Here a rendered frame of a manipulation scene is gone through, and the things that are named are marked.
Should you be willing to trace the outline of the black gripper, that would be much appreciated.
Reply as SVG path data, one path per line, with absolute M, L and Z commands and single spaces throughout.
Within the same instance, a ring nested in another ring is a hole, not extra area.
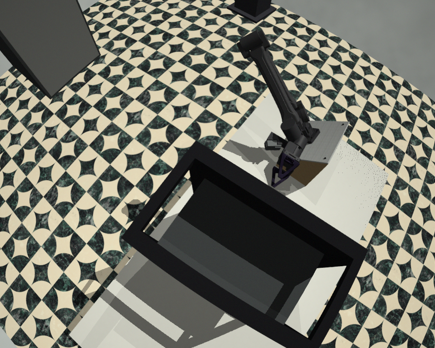
M 282 152 L 281 156 L 277 161 L 277 164 L 279 165 L 279 169 L 275 166 L 272 169 L 272 181 L 271 181 L 272 187 L 278 186 L 280 183 L 282 183 L 287 178 L 289 178 L 289 176 L 293 173 L 295 168 L 297 168 L 300 165 L 299 162 L 301 159 L 299 157 L 301 156 L 302 149 L 299 149 L 298 147 L 299 146 L 297 145 L 297 148 L 295 149 L 293 154 L 287 150 L 284 150 Z M 286 171 L 282 169 L 283 166 L 286 167 Z M 278 177 L 281 179 L 277 183 L 274 183 L 275 173 L 278 173 Z

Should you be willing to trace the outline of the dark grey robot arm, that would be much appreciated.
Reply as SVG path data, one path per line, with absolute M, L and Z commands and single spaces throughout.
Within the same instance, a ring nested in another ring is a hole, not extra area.
M 296 102 L 290 94 L 267 50 L 271 45 L 265 33 L 263 30 L 256 30 L 239 39 L 237 46 L 244 59 L 251 57 L 259 68 L 280 111 L 282 118 L 280 128 L 288 139 L 286 141 L 271 132 L 264 143 L 265 150 L 275 151 L 283 147 L 283 151 L 288 150 L 294 153 L 298 145 L 298 148 L 303 151 L 307 143 L 314 142 L 320 134 L 320 130 L 312 128 L 311 124 L 308 123 L 310 119 L 302 101 Z

